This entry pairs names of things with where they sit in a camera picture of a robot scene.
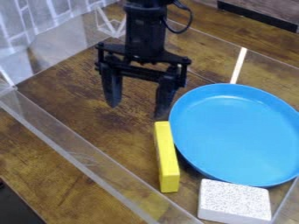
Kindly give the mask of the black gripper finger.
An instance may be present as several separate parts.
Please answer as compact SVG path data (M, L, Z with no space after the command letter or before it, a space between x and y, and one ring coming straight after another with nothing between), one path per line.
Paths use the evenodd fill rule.
M158 87L154 94L154 118L160 118L168 112L177 88L177 77L164 75L158 80Z
M121 101L122 77L106 63L100 64L100 75L106 104L113 108Z

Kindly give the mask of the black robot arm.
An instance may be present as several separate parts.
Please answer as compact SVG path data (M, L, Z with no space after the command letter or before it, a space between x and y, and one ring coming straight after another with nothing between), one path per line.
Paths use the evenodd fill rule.
M156 117L168 112L174 93L185 86L186 66L190 59L164 49L166 6L172 4L186 11L178 0L126 0L125 43L97 43L96 70L101 76L101 87L106 104L114 107L121 101L122 79L136 78L157 84L154 94Z

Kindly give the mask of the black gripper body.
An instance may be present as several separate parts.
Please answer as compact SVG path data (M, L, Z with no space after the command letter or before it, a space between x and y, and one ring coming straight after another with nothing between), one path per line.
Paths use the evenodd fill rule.
M165 31L184 33L192 21L180 30L166 23L169 3L125 3L125 43L98 42L96 69L104 88L118 88L128 76L158 84L182 87L186 78L188 57L164 49Z

